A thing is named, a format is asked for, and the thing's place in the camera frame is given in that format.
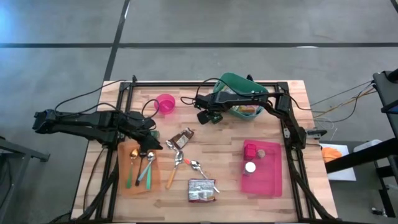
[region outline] metal spoon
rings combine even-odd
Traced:
[[[200,173],[201,173],[201,175],[202,175],[204,178],[208,179],[208,177],[207,177],[207,176],[205,175],[205,173],[202,171],[201,165],[200,165],[200,163],[199,163],[198,161],[191,161],[191,167],[192,167],[192,169],[194,169],[194,170],[199,170]],[[220,191],[216,188],[216,186],[214,186],[214,190],[217,191],[217,193],[220,192]]]
[[[172,182],[174,180],[174,175],[175,175],[175,171],[177,170],[178,165],[182,162],[184,158],[184,153],[181,150],[177,151],[177,154],[175,155],[175,165],[174,165],[174,169],[173,172],[171,173],[170,177],[169,177],[169,181],[167,181],[167,185],[166,185],[166,189],[170,189],[172,186]]]
[[[149,163],[148,163],[147,167],[145,167],[144,171],[142,171],[142,174],[138,177],[138,182],[140,182],[144,178],[146,172],[148,171],[148,169],[150,167],[150,164],[155,160],[155,154],[153,152],[149,152],[147,155],[147,158],[148,158]]]
[[[130,172],[129,172],[129,178],[127,180],[126,188],[130,189],[131,188],[131,180],[132,180],[132,161],[138,157],[138,149],[133,149],[130,152],[130,159],[131,159],[131,165],[130,165]]]

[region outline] green container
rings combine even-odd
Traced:
[[[251,93],[253,90],[263,91],[264,93],[268,93],[267,89],[265,89],[262,85],[252,82],[246,78],[240,77],[237,74],[225,73],[224,75],[221,76],[220,79],[226,82],[233,90],[236,90],[239,93]],[[218,81],[214,85],[213,92],[215,93],[221,91],[224,88],[224,86],[225,84],[223,82]],[[256,110],[256,114],[252,115],[242,114],[235,110],[229,110],[228,112],[234,116],[249,121],[256,118],[256,116],[258,116],[261,113],[261,111],[263,111],[263,109],[264,109],[263,107],[259,106]]]

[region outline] gray floor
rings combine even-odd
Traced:
[[[110,43],[123,2],[2,1],[0,43]],[[135,0],[121,42],[393,42],[397,24],[390,0]],[[51,153],[46,164],[30,163],[9,223],[48,222],[71,208],[87,141],[35,134],[33,115],[100,86],[110,50],[0,49],[0,136]],[[258,80],[305,80],[310,101],[316,102],[370,80],[374,72],[397,68],[396,55],[398,48],[119,49],[111,80],[133,74],[139,80],[202,80],[250,73]],[[354,94],[314,109],[325,110]],[[98,97],[76,100],[68,109],[87,108]],[[377,95],[360,99],[355,114],[324,139],[391,138],[380,107]],[[352,105],[345,106],[327,117],[344,118],[351,110]],[[366,212],[377,195],[358,195],[358,208],[344,206],[350,205],[345,184],[332,184],[340,218],[386,222]]]

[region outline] wooden table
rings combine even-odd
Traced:
[[[288,81],[290,94],[302,108],[309,108],[307,92],[301,80]],[[143,104],[159,94],[169,93],[176,99],[176,109],[172,114],[154,117],[157,130],[160,131],[160,142],[164,149],[158,151],[160,176],[162,186],[159,192],[149,192],[134,197],[116,198],[114,222],[294,222],[297,221],[289,170],[287,167],[285,150],[282,149],[282,187],[283,193],[279,198],[246,195],[239,190],[241,178],[240,163],[242,146],[245,139],[278,142],[282,146],[282,130],[280,121],[266,112],[261,113],[254,121],[242,121],[227,113],[218,124],[208,123],[201,125],[196,114],[199,112],[193,106],[180,101],[181,96],[194,97],[196,87],[135,87],[132,99],[132,110],[140,111]],[[116,105],[119,83],[102,89],[99,102]],[[211,88],[203,87],[200,93],[211,93]],[[295,105],[294,113],[299,125],[304,128],[313,128],[313,117],[310,111],[299,110]],[[111,110],[101,106],[99,110]],[[151,103],[145,115],[155,111]],[[182,129],[189,127],[195,135],[184,147],[184,157],[201,162],[209,178],[216,179],[216,186],[221,191],[216,195],[213,203],[188,203],[187,182],[191,178],[201,178],[200,173],[194,172],[191,167],[181,164],[175,175],[170,190],[165,189],[169,175],[174,167],[174,151],[167,148],[165,141]],[[94,161],[101,151],[101,145],[90,141],[83,164],[72,218],[83,212],[83,196]],[[103,175],[105,154],[97,166],[88,191],[87,202],[90,203],[98,193]],[[326,210],[336,217],[336,208],[326,175],[325,165],[318,146],[307,146],[303,150],[305,167],[311,191],[315,194]],[[307,217],[305,197],[300,190],[300,198]],[[108,211],[109,196],[105,198],[103,214]]]

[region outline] pink cup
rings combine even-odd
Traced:
[[[158,106],[159,107],[159,113],[161,114],[169,114],[173,112],[175,108],[175,99],[172,95],[170,94],[161,94],[159,95],[156,100],[159,102],[159,105],[155,101],[155,109],[157,110]]]

